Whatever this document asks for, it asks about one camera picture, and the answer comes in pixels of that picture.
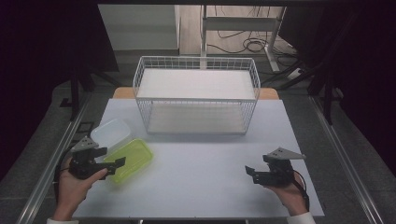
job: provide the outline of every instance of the wire basket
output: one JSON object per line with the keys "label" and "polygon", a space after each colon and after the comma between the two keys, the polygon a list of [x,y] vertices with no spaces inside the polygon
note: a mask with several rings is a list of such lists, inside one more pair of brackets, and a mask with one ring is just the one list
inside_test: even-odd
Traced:
{"label": "wire basket", "polygon": [[260,80],[248,58],[142,57],[134,95],[148,133],[245,134]]}

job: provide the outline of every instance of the hand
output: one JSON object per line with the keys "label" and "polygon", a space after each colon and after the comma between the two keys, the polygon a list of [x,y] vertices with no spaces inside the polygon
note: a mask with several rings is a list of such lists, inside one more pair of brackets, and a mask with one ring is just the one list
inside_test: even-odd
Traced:
{"label": "hand", "polygon": [[[294,172],[294,178],[301,186],[303,185],[300,176],[295,172]],[[270,189],[277,195],[277,197],[282,202],[282,204],[286,208],[288,208],[289,214],[292,217],[308,212],[306,210],[305,201],[303,196],[301,195],[301,192],[293,184],[289,184],[288,186],[283,188],[273,187],[273,186],[264,186],[264,187]]]}
{"label": "hand", "polygon": [[103,169],[93,174],[85,180],[75,178],[68,170],[61,172],[59,177],[59,196],[58,205],[53,215],[55,221],[69,221],[78,205],[84,201],[88,190],[92,184],[107,174],[107,169]]}

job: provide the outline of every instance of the metal rail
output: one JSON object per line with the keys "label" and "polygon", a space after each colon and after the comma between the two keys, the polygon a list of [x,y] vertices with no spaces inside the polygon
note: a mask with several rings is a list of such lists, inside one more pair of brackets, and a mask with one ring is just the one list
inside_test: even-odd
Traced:
{"label": "metal rail", "polygon": [[38,209],[43,203],[44,197],[46,196],[52,183],[55,166],[58,160],[61,158],[64,150],[69,146],[70,142],[72,141],[73,135],[78,128],[78,125],[82,119],[82,116],[84,115],[91,96],[92,94],[90,92],[87,92],[83,95],[81,109],[79,110],[75,120],[70,121],[69,125],[67,126],[64,136],[52,153],[52,156],[49,159],[49,162],[47,163],[43,174],[38,179],[37,184],[35,185],[35,188],[33,189],[32,194],[30,195],[27,203],[25,204],[16,223],[31,224],[34,221],[35,215],[37,214]]}
{"label": "metal rail", "polygon": [[333,126],[328,124],[323,114],[321,113],[322,106],[318,101],[318,98],[309,96],[309,99],[311,100],[311,103],[313,104],[315,110],[317,111],[320,123],[322,124],[325,133],[329,137],[334,152],[337,155],[338,160],[340,161],[341,166],[343,167],[346,173],[346,177],[348,178],[351,187],[354,189],[356,195],[358,196],[358,200],[361,203],[361,207],[363,208],[364,213],[366,214],[370,223],[372,224],[384,223],[382,217],[378,212],[378,209],[376,208],[375,202],[370,195],[370,192],[361,181],[361,178],[359,177],[358,172],[353,166],[352,161],[348,157],[347,151],[344,149],[344,146],[341,143],[340,139],[338,138],[335,129],[333,128]]}

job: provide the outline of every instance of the white tabletop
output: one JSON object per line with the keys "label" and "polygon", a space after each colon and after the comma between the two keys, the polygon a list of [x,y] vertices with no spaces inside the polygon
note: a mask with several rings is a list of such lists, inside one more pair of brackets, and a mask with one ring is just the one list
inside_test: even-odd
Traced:
{"label": "white tabletop", "polygon": [[[286,217],[275,194],[253,184],[245,165],[268,171],[262,155],[278,147],[300,153],[280,100],[259,101],[246,135],[147,134],[135,100],[109,100],[102,123],[124,119],[154,153],[149,166],[121,185],[95,183],[76,218],[246,219]],[[304,161],[291,161],[305,178],[311,213],[323,216]]]}

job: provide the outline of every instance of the white sleeve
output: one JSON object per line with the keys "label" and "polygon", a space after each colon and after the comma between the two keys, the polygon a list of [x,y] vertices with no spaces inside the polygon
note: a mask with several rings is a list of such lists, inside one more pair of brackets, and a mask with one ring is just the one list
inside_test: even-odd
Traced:
{"label": "white sleeve", "polygon": [[288,217],[287,220],[289,224],[315,224],[315,220],[309,212],[295,217]]}
{"label": "white sleeve", "polygon": [[55,221],[50,218],[47,219],[47,224],[78,224],[77,220],[73,221]]}

